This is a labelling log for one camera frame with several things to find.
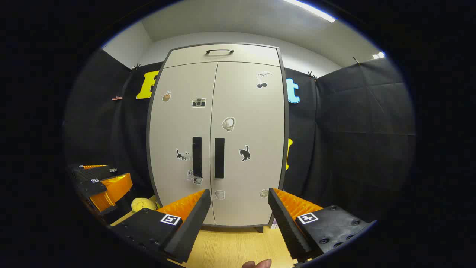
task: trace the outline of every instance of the black cat sticker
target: black cat sticker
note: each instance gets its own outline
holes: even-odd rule
[[[243,156],[242,162],[247,161],[249,158],[249,146],[245,145],[246,149],[240,149],[239,154]]]
[[[175,150],[177,151],[177,158],[180,159],[180,160],[190,160],[190,153],[188,152],[184,152],[184,153],[179,153],[179,150],[177,148],[175,148]]]

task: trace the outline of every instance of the ceiling light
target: ceiling light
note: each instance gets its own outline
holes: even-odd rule
[[[307,11],[309,11],[309,12],[315,14],[315,15],[318,15],[319,17],[321,17],[321,18],[323,18],[323,19],[325,19],[329,22],[335,22],[336,21],[336,19],[334,19],[330,15],[325,14],[324,12],[322,12],[322,11],[316,9],[316,8],[313,8],[309,5],[306,5],[304,3],[301,3],[299,1],[296,1],[296,0],[283,0],[283,1],[286,1],[286,2],[291,3],[293,5],[297,5],[298,7],[304,8],[305,10],[307,10]]]

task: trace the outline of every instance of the stuffed toy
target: stuffed toy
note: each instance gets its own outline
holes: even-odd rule
[[[157,205],[147,198],[137,197],[132,201],[131,208],[134,212],[138,212],[143,208],[157,210]]]

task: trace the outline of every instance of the hand sticker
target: hand sticker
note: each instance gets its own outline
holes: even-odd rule
[[[163,102],[168,102],[170,100],[170,93],[172,93],[172,91],[170,90],[167,90],[167,92],[164,94],[164,96],[162,97],[162,101]]]

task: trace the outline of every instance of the black clip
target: black clip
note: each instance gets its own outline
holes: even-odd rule
[[[312,74],[312,71],[307,72],[307,75],[308,75],[310,78],[314,79],[314,82],[317,82],[317,77],[316,77],[315,75],[311,75],[311,74]]]
[[[360,62],[358,62],[354,57],[352,57],[352,58],[357,62],[358,65],[360,65]]]
[[[135,70],[137,70],[137,69],[139,68],[139,66],[140,66],[140,64],[139,64],[139,63],[137,63],[137,65],[136,65],[136,66],[134,66],[134,67],[132,67],[132,69],[131,69],[130,71],[135,71]]]

